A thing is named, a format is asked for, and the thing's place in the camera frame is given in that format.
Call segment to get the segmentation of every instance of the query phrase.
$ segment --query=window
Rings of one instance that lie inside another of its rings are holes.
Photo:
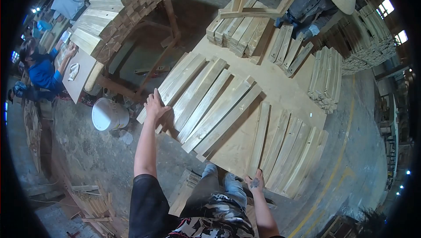
[[[384,0],[378,8],[382,12],[381,14],[382,17],[386,17],[394,10],[392,3],[390,3],[390,0]]]
[[[406,36],[405,30],[403,30],[400,33],[398,33],[397,35],[395,35],[396,45],[401,45],[406,41],[408,41],[408,37]]]

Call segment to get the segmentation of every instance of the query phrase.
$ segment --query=workbench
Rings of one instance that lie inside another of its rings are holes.
[[[228,48],[210,43],[206,36],[192,50],[192,52],[203,54],[209,59],[217,56],[225,60],[229,65],[229,70],[234,75],[239,75],[244,79],[250,76],[263,89],[264,100],[271,104],[272,110],[262,160],[267,155],[269,142],[271,142],[275,132],[276,121],[279,117],[278,108],[291,111],[292,115],[302,119],[304,123],[315,126],[320,130],[323,130],[326,120],[326,114],[313,103],[307,94],[314,56],[309,55],[297,74],[293,78],[288,78],[278,66],[267,59],[279,29],[274,28],[272,31],[266,52],[263,52],[263,59],[257,65],[251,59],[237,57]],[[210,157],[211,162],[240,177],[245,174],[251,155],[259,111],[258,106],[259,99],[256,99],[249,107],[248,113],[242,115],[234,123],[227,132],[222,145],[216,148],[211,154],[213,156]]]

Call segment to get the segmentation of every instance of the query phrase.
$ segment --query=concrete floor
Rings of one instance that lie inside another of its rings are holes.
[[[279,2],[259,1],[270,7],[276,7]],[[228,2],[173,0],[185,51],[191,51],[205,34],[217,9]],[[147,38],[142,42],[149,42],[153,35]],[[126,76],[125,79],[130,82],[141,81],[137,77],[134,77],[136,80],[132,79],[131,73],[141,68],[140,60],[153,62],[159,56],[160,49],[142,50],[137,47],[136,50],[139,57],[131,56],[132,59],[126,63],[130,67],[125,66],[121,71],[121,76]],[[167,63],[174,63],[177,59],[174,55],[169,59],[172,62]],[[160,82],[162,78],[152,79],[146,89],[151,91]],[[360,208],[376,208],[385,187],[387,170],[384,144],[374,120],[374,89],[377,87],[371,70],[355,76],[344,76],[338,109],[328,115],[325,124],[325,130],[329,132],[328,143],[307,193],[298,201],[271,192],[265,193],[278,205],[273,214],[281,235],[315,237],[336,213],[359,219]],[[53,147],[65,153],[71,182],[75,185],[93,184],[94,180],[100,179],[106,191],[113,192],[113,207],[117,216],[128,217],[133,158],[142,125],[132,119],[124,128],[134,137],[134,141],[126,145],[119,141],[118,131],[101,132],[94,128],[91,108],[61,100],[54,108]],[[165,134],[158,135],[156,142],[158,180],[169,197],[186,167],[201,173],[204,164],[187,154],[181,144]]]

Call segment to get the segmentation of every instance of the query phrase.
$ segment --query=jeans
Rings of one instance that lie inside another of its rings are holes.
[[[39,91],[36,90],[33,86],[28,86],[28,89],[24,92],[24,97],[34,102],[38,102],[43,98],[48,101],[53,101],[55,98],[55,93],[51,91]]]
[[[226,173],[223,179],[224,194],[233,199],[242,208],[247,206],[247,196],[243,190],[243,186],[238,180],[235,180],[235,175]],[[202,179],[197,183],[193,189],[192,195],[187,200],[186,205],[194,202],[197,199],[207,199],[211,193],[220,191],[218,182],[218,170],[215,164],[208,164],[202,173]]]

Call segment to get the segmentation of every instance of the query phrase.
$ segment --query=hand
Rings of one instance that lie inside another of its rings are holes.
[[[251,179],[247,175],[244,180],[247,183],[248,188],[251,191],[251,193],[254,194],[255,192],[262,192],[264,183],[263,183],[263,172],[261,169],[257,169],[254,179]]]
[[[67,51],[66,51],[66,56],[68,56],[68,57],[72,57],[72,56],[74,56],[74,55],[76,54],[76,48],[77,48],[77,45],[75,45],[75,44],[71,44],[71,45],[67,48]]]
[[[171,109],[171,106],[161,106],[161,96],[158,89],[154,89],[154,93],[150,94],[143,104],[146,109],[146,118],[156,122],[165,112]]]

